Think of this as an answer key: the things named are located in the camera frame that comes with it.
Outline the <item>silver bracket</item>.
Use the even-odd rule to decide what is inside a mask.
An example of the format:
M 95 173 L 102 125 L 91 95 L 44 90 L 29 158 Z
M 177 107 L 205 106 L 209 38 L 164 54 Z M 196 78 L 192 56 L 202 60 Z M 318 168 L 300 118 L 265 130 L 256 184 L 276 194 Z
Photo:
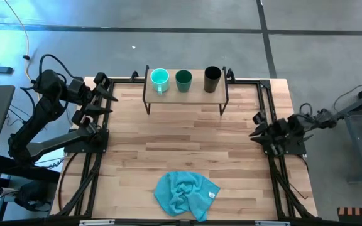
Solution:
M 255 226 L 291 226 L 291 224 L 283 221 L 256 221 Z
M 81 220 L 79 226 L 112 226 L 115 225 L 113 219 L 94 219 L 94 220 Z

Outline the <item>black aluminium rig frame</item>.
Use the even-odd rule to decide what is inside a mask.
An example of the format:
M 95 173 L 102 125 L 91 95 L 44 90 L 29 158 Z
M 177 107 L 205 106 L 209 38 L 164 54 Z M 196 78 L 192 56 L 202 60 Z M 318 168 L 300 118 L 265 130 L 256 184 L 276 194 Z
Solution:
M 109 140 L 93 218 L 171 221 L 153 192 L 164 174 L 181 170 L 200 173 L 220 188 L 209 223 L 277 219 L 268 156 L 251 133 L 261 110 L 269 121 L 292 114 L 286 80 L 229 82 L 224 113 L 218 105 L 198 104 L 153 104 L 146 110 L 146 92 L 140 77 L 115 78 L 117 101 L 106 121 Z

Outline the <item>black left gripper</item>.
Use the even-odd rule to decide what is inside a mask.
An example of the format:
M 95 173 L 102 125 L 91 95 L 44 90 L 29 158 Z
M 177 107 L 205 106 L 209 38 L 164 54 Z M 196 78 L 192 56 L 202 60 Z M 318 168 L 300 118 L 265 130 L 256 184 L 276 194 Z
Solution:
M 95 117 L 112 112 L 111 109 L 95 105 L 99 97 L 113 102 L 118 101 L 117 98 L 109 93 L 111 81 L 105 73 L 99 72 L 94 78 L 94 83 L 96 86 L 92 90 L 85 83 L 80 87 L 81 93 L 78 100 L 80 101 L 79 105 L 81 108 L 76 110 L 72 117 L 72 122 L 77 126 L 87 126 L 90 123 L 90 120 L 86 119 L 87 116 Z

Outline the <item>wooden slatted bench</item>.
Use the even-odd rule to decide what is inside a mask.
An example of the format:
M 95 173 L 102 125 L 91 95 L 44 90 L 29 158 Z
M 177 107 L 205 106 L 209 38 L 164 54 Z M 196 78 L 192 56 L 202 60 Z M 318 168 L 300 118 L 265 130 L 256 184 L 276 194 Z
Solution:
M 338 207 L 337 215 L 340 222 L 362 225 L 362 208 L 360 207 Z

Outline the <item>blue microfibre towel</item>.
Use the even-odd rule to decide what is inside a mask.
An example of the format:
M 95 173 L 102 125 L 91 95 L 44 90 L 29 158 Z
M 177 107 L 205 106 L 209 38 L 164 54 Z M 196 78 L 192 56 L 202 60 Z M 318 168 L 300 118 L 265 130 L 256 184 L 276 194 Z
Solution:
M 196 221 L 204 222 L 220 191 L 220 187 L 202 174 L 171 171 L 159 179 L 154 197 L 169 216 L 190 212 Z

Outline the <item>tall black cup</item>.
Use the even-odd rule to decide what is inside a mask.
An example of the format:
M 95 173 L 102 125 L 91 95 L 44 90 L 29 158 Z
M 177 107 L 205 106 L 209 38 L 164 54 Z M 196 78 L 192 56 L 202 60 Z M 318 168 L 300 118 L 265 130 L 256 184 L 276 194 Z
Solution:
M 207 93 L 216 91 L 216 87 L 221 78 L 221 70 L 216 66 L 209 66 L 204 71 L 204 90 Z

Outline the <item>dark green cup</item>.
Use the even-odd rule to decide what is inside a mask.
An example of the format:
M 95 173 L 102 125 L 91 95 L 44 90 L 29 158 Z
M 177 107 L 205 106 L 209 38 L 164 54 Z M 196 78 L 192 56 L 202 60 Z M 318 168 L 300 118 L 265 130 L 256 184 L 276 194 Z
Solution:
M 188 92 L 192 83 L 192 74 L 188 70 L 180 70 L 175 74 L 177 88 L 180 92 Z

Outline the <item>white cardboard box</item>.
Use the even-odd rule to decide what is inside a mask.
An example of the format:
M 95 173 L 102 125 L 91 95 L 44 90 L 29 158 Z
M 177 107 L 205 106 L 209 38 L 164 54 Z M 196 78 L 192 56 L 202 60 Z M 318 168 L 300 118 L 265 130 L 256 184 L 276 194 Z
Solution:
M 45 154 L 35 163 L 35 166 L 53 171 L 61 171 L 64 156 L 63 152 L 58 151 Z

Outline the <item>light teal mug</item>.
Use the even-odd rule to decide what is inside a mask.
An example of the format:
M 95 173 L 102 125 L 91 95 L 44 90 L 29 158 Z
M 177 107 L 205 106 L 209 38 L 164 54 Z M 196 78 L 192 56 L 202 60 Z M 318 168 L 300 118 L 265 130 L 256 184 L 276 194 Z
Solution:
M 169 87 L 169 72 L 164 68 L 156 68 L 151 72 L 150 80 L 152 82 L 153 89 L 158 95 L 163 95 Z

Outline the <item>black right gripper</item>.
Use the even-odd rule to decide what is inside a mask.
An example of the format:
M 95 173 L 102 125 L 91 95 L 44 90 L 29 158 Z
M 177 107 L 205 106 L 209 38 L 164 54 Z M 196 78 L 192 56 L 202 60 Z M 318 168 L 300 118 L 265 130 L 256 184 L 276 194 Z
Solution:
M 263 147 L 263 152 L 269 156 L 281 156 L 284 154 L 283 130 L 278 121 L 267 124 L 266 114 L 259 111 L 253 116 L 253 122 L 257 127 L 250 134 L 251 140 Z

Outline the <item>black bag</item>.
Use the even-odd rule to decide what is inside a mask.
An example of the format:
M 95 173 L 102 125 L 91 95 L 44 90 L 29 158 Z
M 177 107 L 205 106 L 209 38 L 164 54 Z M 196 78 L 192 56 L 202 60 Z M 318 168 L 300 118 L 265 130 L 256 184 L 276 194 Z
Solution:
M 44 205 L 51 206 L 47 200 L 48 183 L 44 181 L 32 181 L 20 187 L 19 192 L 15 194 L 15 204 L 31 212 L 42 212 L 39 207 Z

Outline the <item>wooden shelf with black legs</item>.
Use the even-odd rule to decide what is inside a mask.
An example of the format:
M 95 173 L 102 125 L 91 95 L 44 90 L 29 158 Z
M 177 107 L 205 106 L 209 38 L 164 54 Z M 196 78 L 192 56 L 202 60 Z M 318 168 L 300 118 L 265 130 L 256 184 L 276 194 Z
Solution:
M 177 88 L 175 74 L 180 70 L 185 69 L 166 69 L 169 72 L 169 87 L 163 95 L 153 89 L 152 82 L 150 80 L 151 72 L 154 69 L 150 69 L 146 66 L 145 83 L 143 89 L 143 102 L 146 112 L 150 113 L 150 104 L 217 104 L 219 105 L 220 114 L 224 113 L 224 110 L 228 104 L 228 82 L 226 78 L 225 69 L 221 70 L 221 78 L 216 87 L 216 91 L 213 93 L 207 93 L 204 90 L 204 71 L 205 70 L 188 70 L 192 74 L 192 83 L 188 92 L 180 92 Z

